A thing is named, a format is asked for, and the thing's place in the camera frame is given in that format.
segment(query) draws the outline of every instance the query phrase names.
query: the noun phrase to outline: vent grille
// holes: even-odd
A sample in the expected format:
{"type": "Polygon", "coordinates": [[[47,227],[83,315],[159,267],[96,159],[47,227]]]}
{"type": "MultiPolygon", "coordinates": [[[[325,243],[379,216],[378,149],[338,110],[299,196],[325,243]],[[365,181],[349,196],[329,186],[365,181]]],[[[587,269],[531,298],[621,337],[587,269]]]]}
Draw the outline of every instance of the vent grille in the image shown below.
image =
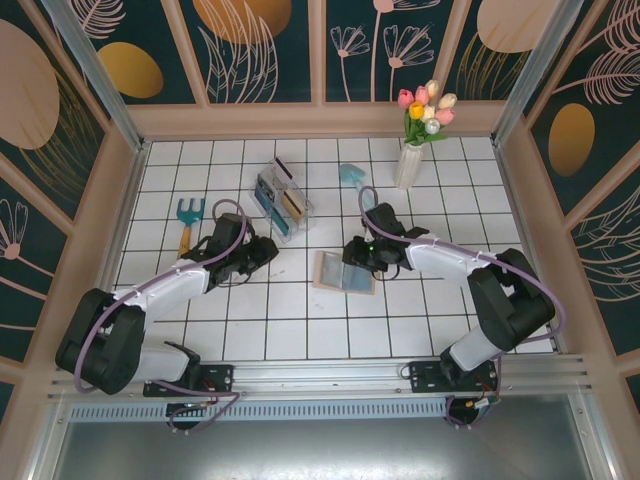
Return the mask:
{"type": "MultiPolygon", "coordinates": [[[[70,422],[164,422],[166,403],[154,404],[77,404],[71,412],[70,422]]],[[[194,418],[207,419],[215,415],[220,406],[186,412],[176,421],[194,418]]],[[[231,407],[220,421],[233,420],[340,420],[373,418],[443,417],[445,400],[440,398],[403,400],[350,400],[306,402],[242,402],[231,407]]]]}

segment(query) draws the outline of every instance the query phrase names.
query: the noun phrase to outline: white tile floor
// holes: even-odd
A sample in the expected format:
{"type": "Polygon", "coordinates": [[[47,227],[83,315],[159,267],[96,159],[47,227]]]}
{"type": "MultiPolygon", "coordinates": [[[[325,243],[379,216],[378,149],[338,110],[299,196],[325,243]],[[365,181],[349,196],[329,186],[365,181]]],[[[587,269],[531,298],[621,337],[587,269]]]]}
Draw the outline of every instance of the white tile floor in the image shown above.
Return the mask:
{"type": "MultiPolygon", "coordinates": [[[[258,234],[270,235],[247,189],[275,154],[307,188],[317,223],[286,245],[274,235],[280,254],[249,283],[214,289],[167,312],[147,335],[183,343],[205,361],[438,355],[477,324],[468,291],[410,271],[377,284],[374,296],[319,290],[310,283],[318,250],[340,252],[363,233],[356,191],[338,179],[340,162],[357,162],[367,172],[365,183],[391,203],[406,227],[428,228],[485,251],[520,248],[488,138],[450,138],[427,146],[408,193],[393,187],[400,147],[397,138],[154,143],[118,286],[139,283],[175,262],[182,234],[175,213],[180,198],[206,199],[205,220],[195,225],[192,245],[213,231],[211,207],[222,198],[239,200],[258,234]]],[[[517,352],[552,350],[544,341],[517,352]]]]}

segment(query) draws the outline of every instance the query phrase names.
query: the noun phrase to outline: white tulip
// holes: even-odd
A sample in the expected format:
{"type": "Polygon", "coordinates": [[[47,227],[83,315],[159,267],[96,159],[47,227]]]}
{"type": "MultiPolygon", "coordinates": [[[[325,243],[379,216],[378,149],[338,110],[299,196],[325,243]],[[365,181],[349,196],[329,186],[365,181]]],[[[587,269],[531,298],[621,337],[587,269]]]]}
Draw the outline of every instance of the white tulip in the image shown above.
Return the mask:
{"type": "Polygon", "coordinates": [[[427,120],[436,116],[436,109],[430,105],[424,106],[424,113],[422,114],[422,123],[427,123],[427,120]]]}
{"type": "Polygon", "coordinates": [[[453,108],[457,101],[458,97],[456,97],[455,93],[447,93],[446,95],[443,95],[438,102],[438,108],[453,108]]]}
{"type": "Polygon", "coordinates": [[[429,92],[429,98],[433,99],[436,94],[438,93],[438,89],[439,89],[439,84],[437,80],[429,80],[427,82],[427,84],[425,85],[425,88],[427,89],[427,92],[429,92]]]}

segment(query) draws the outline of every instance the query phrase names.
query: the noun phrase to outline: yellow tulip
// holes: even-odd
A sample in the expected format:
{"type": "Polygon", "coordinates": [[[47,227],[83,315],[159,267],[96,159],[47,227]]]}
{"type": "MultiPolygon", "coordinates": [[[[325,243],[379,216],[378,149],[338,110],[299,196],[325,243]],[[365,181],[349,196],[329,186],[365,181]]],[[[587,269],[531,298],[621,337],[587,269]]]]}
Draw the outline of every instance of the yellow tulip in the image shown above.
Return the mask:
{"type": "Polygon", "coordinates": [[[424,114],[424,106],[420,102],[413,102],[409,106],[409,116],[412,119],[418,120],[422,118],[422,114],[424,114]]]}

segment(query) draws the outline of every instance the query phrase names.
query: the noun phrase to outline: white vase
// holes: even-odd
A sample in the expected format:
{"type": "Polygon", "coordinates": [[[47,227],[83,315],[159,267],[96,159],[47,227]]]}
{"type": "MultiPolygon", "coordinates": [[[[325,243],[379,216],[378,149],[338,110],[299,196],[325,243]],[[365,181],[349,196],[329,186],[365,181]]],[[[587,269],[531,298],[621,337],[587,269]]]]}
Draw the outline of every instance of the white vase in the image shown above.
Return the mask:
{"type": "Polygon", "coordinates": [[[413,187],[421,161],[422,145],[414,147],[405,143],[400,151],[400,160],[396,166],[395,185],[397,188],[407,190],[413,187]]]}

